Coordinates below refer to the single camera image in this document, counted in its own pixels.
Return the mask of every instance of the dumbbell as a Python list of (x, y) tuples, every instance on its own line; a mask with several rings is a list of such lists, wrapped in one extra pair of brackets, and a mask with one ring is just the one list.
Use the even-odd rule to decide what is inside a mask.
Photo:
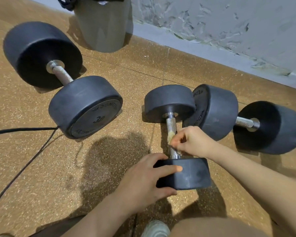
[[(181, 85), (166, 85), (153, 89), (145, 96), (145, 114), (153, 123), (166, 123), (168, 137), (176, 133), (176, 122), (185, 120), (195, 112), (192, 91)], [(159, 160), (154, 167), (164, 165), (182, 166), (181, 172), (162, 177), (157, 187), (172, 187), (176, 190), (206, 188), (211, 185), (208, 163), (205, 158), (182, 159), (171, 146), (170, 159)]]
[(229, 90), (202, 84), (193, 91), (195, 113), (182, 123), (198, 126), (218, 141), (233, 130), (237, 148), (280, 155), (296, 148), (296, 111), (268, 101), (256, 101), (238, 113)]
[(48, 112), (70, 139), (86, 138), (111, 122), (123, 99), (101, 76), (79, 78), (82, 55), (58, 28), (43, 22), (25, 22), (4, 38), (6, 58), (28, 84), (61, 88), (51, 99)]

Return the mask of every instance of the dumbbell handle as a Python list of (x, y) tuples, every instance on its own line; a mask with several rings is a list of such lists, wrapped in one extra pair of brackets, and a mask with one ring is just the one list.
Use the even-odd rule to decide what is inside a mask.
[(260, 127), (260, 122), (258, 119), (246, 119), (238, 116), (235, 125), (256, 131)]
[[(176, 129), (176, 120), (175, 120), (175, 114), (173, 112), (169, 112), (166, 114), (166, 123), (167, 123), (167, 130), (168, 135), (172, 131), (174, 134), (177, 133)], [(181, 155), (172, 147), (169, 146), (170, 149), (170, 159), (181, 159)]]
[(65, 71), (64, 67), (65, 65), (63, 64), (63, 62), (54, 60), (54, 61), (48, 62), (46, 68), (49, 73), (55, 74), (58, 80), (60, 80), (60, 82), (65, 86), (70, 82), (72, 82), (73, 79), (67, 73), (67, 71)]

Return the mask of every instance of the white sneaker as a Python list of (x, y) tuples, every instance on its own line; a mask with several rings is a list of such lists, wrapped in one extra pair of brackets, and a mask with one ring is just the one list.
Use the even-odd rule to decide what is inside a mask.
[(153, 220), (146, 225), (141, 237), (168, 237), (169, 227), (160, 220)]

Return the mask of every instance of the rubber gym floor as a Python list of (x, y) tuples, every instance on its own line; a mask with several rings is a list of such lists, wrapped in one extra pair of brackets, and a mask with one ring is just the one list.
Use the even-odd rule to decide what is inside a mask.
[[(207, 83), (233, 91), (239, 109), (267, 100), (296, 110), (296, 90), (290, 87), (129, 34), (124, 47), (115, 53), (91, 51), (74, 17), (30, 0), (0, 0), (0, 129), (55, 126), (48, 105), (57, 90), (39, 94), (17, 75), (2, 50), (7, 31), (32, 20), (50, 23), (66, 33), (83, 54), (82, 76), (103, 76), (122, 95), (124, 104), (118, 118), (86, 140), (76, 142), (56, 132), (0, 200), (0, 233), (25, 237), (51, 223), (85, 214), (115, 189), (127, 168), (142, 156), (166, 152), (166, 127), (142, 120), (144, 97), (158, 86), (177, 83), (193, 89)], [(0, 192), (51, 132), (0, 135)], [(221, 143), (236, 150), (232, 133)], [(242, 154), (296, 178), (296, 149), (274, 156)], [(270, 236), (285, 236), (233, 177), (211, 161), (209, 167), (212, 187), (179, 191), (178, 196), (132, 216), (116, 236), (140, 236), (152, 219), (173, 226), (178, 220), (200, 216), (229, 216)]]

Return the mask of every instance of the gray bucket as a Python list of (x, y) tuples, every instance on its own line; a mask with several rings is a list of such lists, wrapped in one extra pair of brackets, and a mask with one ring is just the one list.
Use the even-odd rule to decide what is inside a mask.
[(97, 2), (79, 0), (74, 13), (89, 46), (100, 52), (123, 47), (131, 1)]

